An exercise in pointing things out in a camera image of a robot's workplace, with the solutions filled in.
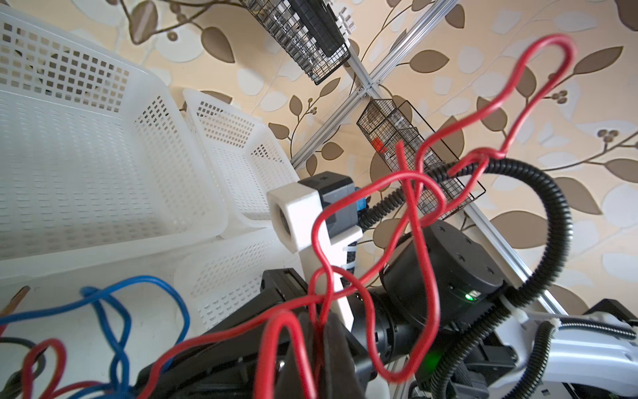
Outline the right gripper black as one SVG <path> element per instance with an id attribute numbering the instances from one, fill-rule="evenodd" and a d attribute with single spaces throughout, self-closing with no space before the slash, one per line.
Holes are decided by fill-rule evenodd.
<path id="1" fill-rule="evenodd" d="M 440 331 L 425 356 L 437 364 L 442 349 L 460 330 L 489 306 L 489 300 L 504 285 L 503 274 L 481 244 L 443 221 L 424 229 L 430 261 L 440 296 Z M 380 274 L 380 286 L 368 296 L 375 308 L 375 327 L 367 331 L 362 294 L 347 299 L 354 322 L 344 327 L 357 377 L 365 390 L 377 371 L 370 355 L 383 364 L 406 356 L 415 347 L 425 327 L 426 295 L 410 236 L 400 239 L 398 253 Z M 257 380 L 259 350 L 264 340 L 267 312 L 304 299 L 307 284 L 292 269 L 264 272 L 260 293 L 204 334 L 204 343 L 177 354 L 154 376 L 143 369 L 134 387 L 135 397 L 144 398 L 251 398 Z M 308 360 L 318 365 L 317 390 L 321 396 L 322 354 L 313 340 L 306 306 L 292 311 L 305 339 Z"/>

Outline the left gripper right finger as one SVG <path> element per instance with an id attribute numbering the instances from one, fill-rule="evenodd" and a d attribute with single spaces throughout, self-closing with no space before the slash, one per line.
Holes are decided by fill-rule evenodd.
<path id="1" fill-rule="evenodd" d="M 321 398 L 363 399 L 365 390 L 356 374 L 346 330 L 339 317 L 329 314 L 322 332 Z"/>

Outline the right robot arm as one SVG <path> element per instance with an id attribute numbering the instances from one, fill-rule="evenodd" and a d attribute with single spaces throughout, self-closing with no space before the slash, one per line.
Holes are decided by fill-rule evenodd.
<path id="1" fill-rule="evenodd" d="M 401 233 L 368 277 L 378 289 L 329 259 L 390 211 L 358 214 L 369 190 L 355 191 L 332 172 L 268 195 L 281 242 L 299 252 L 304 271 L 272 269 L 262 291 L 207 334 L 169 350 L 144 369 L 128 397 L 362 397 L 373 377 L 415 379 L 435 398 L 488 397 L 511 385 L 529 398 L 543 382 L 637 394 L 637 328 L 626 309 L 604 302 L 573 317 L 531 313 L 563 272 L 573 218 L 558 184 L 522 161 L 457 161 L 429 171 L 403 170 L 398 196 L 418 185 L 445 200 L 440 184 L 485 172 L 529 186 L 543 204 L 543 257 L 518 288 L 506 284 L 483 248 L 436 215 L 417 221 L 411 244 Z"/>

